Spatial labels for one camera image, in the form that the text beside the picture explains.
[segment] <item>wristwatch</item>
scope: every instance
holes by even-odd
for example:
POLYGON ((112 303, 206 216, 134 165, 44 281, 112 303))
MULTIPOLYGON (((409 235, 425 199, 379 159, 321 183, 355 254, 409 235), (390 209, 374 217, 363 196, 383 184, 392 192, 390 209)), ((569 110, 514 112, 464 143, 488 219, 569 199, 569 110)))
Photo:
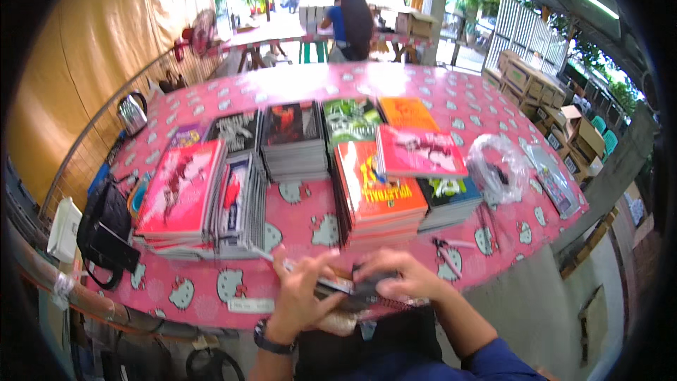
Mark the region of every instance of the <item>wristwatch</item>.
POLYGON ((256 327, 254 328, 254 343, 260 349, 275 353, 276 355, 291 355, 296 346, 295 342, 293 344, 278 344, 268 340, 266 338, 267 322, 267 319, 261 319, 257 322, 256 327))

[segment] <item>hand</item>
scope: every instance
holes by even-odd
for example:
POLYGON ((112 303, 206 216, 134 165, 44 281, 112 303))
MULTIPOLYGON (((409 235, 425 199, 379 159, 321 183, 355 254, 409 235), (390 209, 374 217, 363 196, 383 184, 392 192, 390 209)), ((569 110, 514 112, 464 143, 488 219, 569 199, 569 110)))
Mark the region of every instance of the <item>hand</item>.
POLYGON ((397 271, 402 275, 400 278, 387 278, 378 282, 377 292, 385 298, 409 296, 438 301, 449 294, 450 289, 455 291, 408 252, 381 249, 367 255, 362 264, 355 273, 355 282, 378 272, 397 271))
POLYGON ((266 337, 278 344, 292 344, 301 331, 324 318, 346 297, 336 292, 320 301, 313 293, 318 275, 333 274, 328 263, 339 255, 338 250, 329 250, 317 258, 303 258, 292 271, 284 267, 286 255, 284 248, 275 253, 273 268, 281 286, 275 311, 266 326, 266 337))

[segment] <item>pink tablecloth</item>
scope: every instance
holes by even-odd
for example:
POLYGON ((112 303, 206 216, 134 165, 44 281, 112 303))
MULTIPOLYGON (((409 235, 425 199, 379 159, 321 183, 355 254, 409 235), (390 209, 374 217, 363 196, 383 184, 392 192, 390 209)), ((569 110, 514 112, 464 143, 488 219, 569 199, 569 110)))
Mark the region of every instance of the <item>pink tablecloth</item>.
MULTIPOLYGON (((563 162, 527 118, 480 77, 395 63, 262 69, 161 97, 150 103, 148 127, 123 147, 112 172, 116 176, 130 172, 154 173, 169 138, 185 123, 212 120, 217 115, 252 107, 264 108, 275 102, 309 98, 321 101, 358 95, 420 97, 440 128, 457 134, 463 153, 479 134, 504 133, 515 145, 520 142, 542 145, 551 152, 563 173, 568 174, 563 162)), ((476 211, 463 224, 419 236, 411 244, 412 254, 459 289, 482 284, 505 271, 553 241, 574 223, 580 212, 588 209, 580 190, 571 182, 583 206, 579 213, 561 220, 540 185, 533 181, 520 203, 498 206, 495 223, 480 218, 476 211), (476 248, 459 248, 453 253, 461 269, 461 279, 456 280, 437 256, 431 244, 433 235, 478 244, 476 248), (489 238, 488 242, 483 241, 485 237, 489 238)), ((283 243, 292 258, 318 254, 336 241, 334 215, 329 181, 273 184, 267 193, 266 249, 283 243)), ((354 258, 355 254, 345 252, 341 263, 349 267, 354 258)), ((105 279, 104 272, 96 271, 105 279)), ((88 286, 98 290, 91 280, 88 286)), ((174 321, 250 329, 261 315, 232 312, 229 299, 234 296, 274 298, 277 288, 275 273, 262 260, 185 262, 142 252, 137 273, 125 273, 114 291, 101 294, 174 321), (219 277, 227 283, 217 286, 219 277)))
MULTIPOLYGON (((308 34, 299 23, 296 23, 296 21, 272 21, 262 23, 261 26, 254 30, 236 34, 232 39, 225 43, 209 49, 207 54, 209 56, 215 56, 219 53, 226 53, 229 50, 244 50, 252 47, 260 47, 265 44, 275 44, 279 46, 281 42, 312 43, 326 41, 330 38, 334 38, 334 36, 333 34, 328 34, 327 31, 323 31, 319 34, 308 34)), ((395 33, 376 33, 373 39, 426 48, 432 45, 431 40, 407 37, 395 33)))

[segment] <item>yellow tarp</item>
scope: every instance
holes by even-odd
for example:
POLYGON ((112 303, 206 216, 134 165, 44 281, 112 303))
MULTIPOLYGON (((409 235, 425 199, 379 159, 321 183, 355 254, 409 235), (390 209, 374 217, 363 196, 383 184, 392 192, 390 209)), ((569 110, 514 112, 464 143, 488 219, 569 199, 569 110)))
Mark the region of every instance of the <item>yellow tarp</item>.
POLYGON ((206 8, 214 0, 58 0, 28 57, 7 127, 10 157, 39 204, 106 100, 206 8))

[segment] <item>white gate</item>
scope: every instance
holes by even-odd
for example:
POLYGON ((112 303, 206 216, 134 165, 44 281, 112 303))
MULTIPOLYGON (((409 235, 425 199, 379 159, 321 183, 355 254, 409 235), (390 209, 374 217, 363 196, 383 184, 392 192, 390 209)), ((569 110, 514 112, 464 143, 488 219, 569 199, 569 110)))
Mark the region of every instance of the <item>white gate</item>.
POLYGON ((568 48, 566 39, 543 22, 540 15, 516 0, 501 0, 485 66, 497 69, 498 55, 510 49, 536 69, 557 75, 568 48), (534 58, 534 52, 541 55, 540 62, 534 58))

